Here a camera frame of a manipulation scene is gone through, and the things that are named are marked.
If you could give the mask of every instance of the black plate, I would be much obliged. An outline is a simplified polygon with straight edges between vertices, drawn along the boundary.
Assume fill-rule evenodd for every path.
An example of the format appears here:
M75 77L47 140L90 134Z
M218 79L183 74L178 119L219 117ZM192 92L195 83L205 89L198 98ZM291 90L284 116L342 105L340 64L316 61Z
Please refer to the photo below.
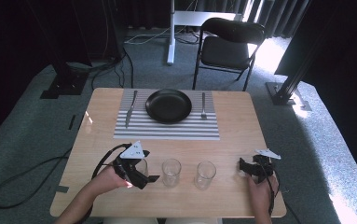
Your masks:
M176 123L192 110L192 102L181 91L163 89L149 96L145 104L148 115L161 123Z

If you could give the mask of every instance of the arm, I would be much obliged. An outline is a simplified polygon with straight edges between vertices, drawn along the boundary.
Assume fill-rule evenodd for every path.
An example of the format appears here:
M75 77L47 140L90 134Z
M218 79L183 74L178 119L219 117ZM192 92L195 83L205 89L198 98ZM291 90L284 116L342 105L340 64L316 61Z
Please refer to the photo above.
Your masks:
M89 211L97 196L119 187L130 188L131 183L115 174L115 170L112 166L105 167L78 192L56 220L55 224L77 222Z
M265 179L259 184L255 184L251 175L245 174L248 181L248 188L250 192L250 203L254 210L254 219L256 224L270 224L271 217L268 214L268 207L270 206L271 191L267 180ZM274 192L277 193L277 179L275 176L269 178Z

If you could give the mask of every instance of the glass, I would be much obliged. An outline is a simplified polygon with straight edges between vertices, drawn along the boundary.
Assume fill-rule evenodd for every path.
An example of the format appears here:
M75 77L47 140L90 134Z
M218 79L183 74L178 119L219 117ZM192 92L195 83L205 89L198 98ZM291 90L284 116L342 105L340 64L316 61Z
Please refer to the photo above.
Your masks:
M216 168L210 161L202 161L198 165L198 171L195 176L195 185L198 189L207 189L213 177L216 175Z
M148 176L148 163L146 160L142 159L135 165L135 169L141 174Z
M175 187L179 182L181 163L176 159L168 159L161 165L163 170L163 183L167 187Z

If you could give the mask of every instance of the table leg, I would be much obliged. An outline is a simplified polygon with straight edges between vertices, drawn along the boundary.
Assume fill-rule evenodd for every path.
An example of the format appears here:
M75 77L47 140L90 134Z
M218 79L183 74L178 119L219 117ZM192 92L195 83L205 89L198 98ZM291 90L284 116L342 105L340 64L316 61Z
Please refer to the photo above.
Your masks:
M175 53L175 24L174 24L174 0L172 0L172 13L171 13L171 21L170 21L170 45L169 45L169 55L167 58L167 64L172 65L174 63L174 53Z

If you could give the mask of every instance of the chair backrest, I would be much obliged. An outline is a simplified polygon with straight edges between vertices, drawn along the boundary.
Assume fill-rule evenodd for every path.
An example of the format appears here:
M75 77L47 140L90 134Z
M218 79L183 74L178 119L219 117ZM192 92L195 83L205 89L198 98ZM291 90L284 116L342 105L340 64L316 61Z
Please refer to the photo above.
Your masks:
M237 43L250 43L261 45L265 40L265 27L259 23L244 21L229 21L222 18L210 18L201 25L201 37L203 32Z

